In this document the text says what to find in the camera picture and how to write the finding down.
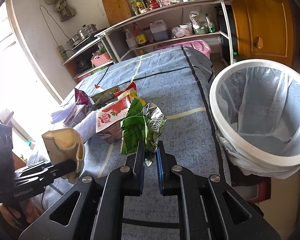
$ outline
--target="floor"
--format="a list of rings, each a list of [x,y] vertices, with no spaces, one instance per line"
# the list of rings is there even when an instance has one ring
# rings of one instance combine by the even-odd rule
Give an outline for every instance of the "floor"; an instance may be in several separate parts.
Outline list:
[[[213,61],[218,74],[225,68],[220,60]],[[300,74],[300,57],[296,57],[292,67]],[[287,240],[293,233],[297,221],[300,198],[300,171],[287,179],[271,179],[271,199],[259,203],[266,221]]]

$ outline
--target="human hand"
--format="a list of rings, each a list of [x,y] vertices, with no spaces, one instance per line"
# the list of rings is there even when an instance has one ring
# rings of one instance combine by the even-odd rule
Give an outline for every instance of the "human hand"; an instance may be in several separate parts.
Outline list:
[[[9,210],[17,219],[19,219],[21,217],[21,214],[18,211],[16,211],[15,209],[9,208]],[[26,212],[26,214],[25,214],[26,219],[29,224],[33,223],[40,216],[36,207],[34,206],[33,202],[31,201],[31,199],[28,199],[28,203],[26,204],[25,212]],[[6,220],[10,226],[19,229],[15,218],[10,214],[10,212],[3,205],[3,203],[0,203],[0,213],[1,213],[2,217],[4,218],[4,220]]]

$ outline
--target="plastic bag liner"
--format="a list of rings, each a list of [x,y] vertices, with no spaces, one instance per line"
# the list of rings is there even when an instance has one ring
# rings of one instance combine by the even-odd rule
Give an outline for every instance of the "plastic bag liner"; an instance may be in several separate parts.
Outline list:
[[[300,154],[300,84],[287,73],[264,66],[244,68],[226,77],[216,92],[223,117],[248,143],[272,155]],[[230,161],[245,175],[283,179],[300,169],[300,165],[292,169],[263,167],[221,134],[219,138]]]

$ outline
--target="metal pivot bolt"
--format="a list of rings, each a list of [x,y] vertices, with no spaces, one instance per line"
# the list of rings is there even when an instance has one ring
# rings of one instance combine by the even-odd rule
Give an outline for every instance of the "metal pivot bolt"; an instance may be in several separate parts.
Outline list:
[[[129,167],[129,166],[122,166],[122,167],[120,168],[120,171],[121,171],[121,172],[128,172],[128,171],[130,171],[130,167]]]
[[[87,183],[90,183],[92,181],[92,178],[90,176],[84,176],[82,178],[82,182],[87,184]]]
[[[213,182],[219,182],[220,181],[220,177],[218,175],[212,175],[210,177],[211,181]]]
[[[172,167],[172,170],[173,170],[173,171],[182,171],[182,167],[181,167],[180,165],[174,165],[174,166]]]

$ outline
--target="door panel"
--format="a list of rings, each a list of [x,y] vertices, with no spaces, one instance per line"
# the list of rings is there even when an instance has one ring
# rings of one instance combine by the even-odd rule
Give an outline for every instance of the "door panel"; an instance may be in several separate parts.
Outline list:
[[[232,8],[242,58],[291,66],[293,29],[288,0],[235,0]]]

